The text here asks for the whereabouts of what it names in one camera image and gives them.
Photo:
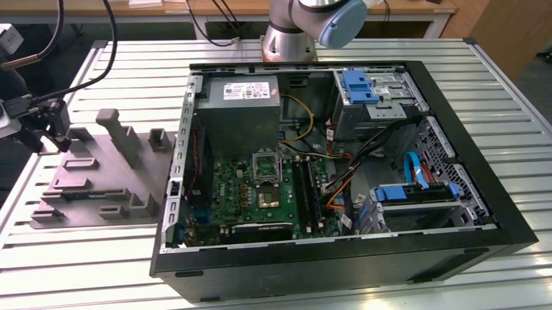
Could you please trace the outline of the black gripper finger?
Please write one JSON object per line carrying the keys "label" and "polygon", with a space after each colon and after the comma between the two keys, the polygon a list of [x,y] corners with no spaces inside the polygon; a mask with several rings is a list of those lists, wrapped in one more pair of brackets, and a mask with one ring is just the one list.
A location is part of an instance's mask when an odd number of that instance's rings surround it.
{"label": "black gripper finger", "polygon": [[36,136],[25,127],[10,135],[10,139],[24,145],[30,152],[40,153],[43,149],[40,137]]}
{"label": "black gripper finger", "polygon": [[69,114],[67,104],[61,99],[49,99],[45,101],[45,117],[48,120],[47,137],[59,151],[67,152],[69,149],[69,139],[67,138]]}

